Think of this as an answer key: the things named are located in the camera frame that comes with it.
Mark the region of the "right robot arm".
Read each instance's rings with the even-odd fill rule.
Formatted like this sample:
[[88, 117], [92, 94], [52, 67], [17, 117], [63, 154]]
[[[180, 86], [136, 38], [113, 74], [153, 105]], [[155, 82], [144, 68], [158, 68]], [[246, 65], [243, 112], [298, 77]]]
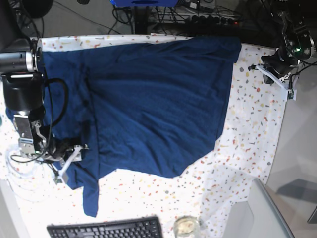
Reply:
[[[17, 10], [29, 15], [23, 2], [19, 2], [17, 9], [7, 0], [0, 2], [0, 78], [5, 105], [15, 112], [13, 124], [19, 134], [21, 156], [25, 163], [38, 159], [47, 163], [80, 161], [86, 146], [76, 144], [71, 138], [57, 140], [52, 132], [66, 114], [68, 86], [62, 79], [47, 78], [40, 40], [30, 39], [22, 32], [15, 14]], [[62, 85], [64, 103], [58, 118], [44, 125], [44, 90], [53, 83]]]

